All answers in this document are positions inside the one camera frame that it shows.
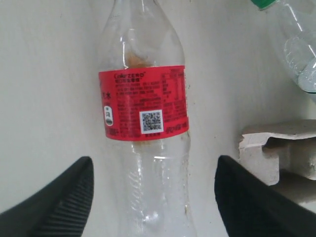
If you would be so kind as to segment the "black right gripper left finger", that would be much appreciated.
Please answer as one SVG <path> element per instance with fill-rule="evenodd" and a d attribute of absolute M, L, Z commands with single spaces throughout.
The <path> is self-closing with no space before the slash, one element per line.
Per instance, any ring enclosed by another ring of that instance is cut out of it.
<path fill-rule="evenodd" d="M 2 237 L 80 237 L 94 197 L 94 167 L 81 157 L 37 193 L 0 215 Z"/>

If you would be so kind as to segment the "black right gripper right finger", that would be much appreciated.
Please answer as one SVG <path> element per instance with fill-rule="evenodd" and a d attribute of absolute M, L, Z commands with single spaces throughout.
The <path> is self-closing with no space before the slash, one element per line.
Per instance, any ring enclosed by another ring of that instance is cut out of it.
<path fill-rule="evenodd" d="M 316 215 L 272 190 L 230 156 L 218 158 L 215 200 L 230 237 L 314 237 Z"/>

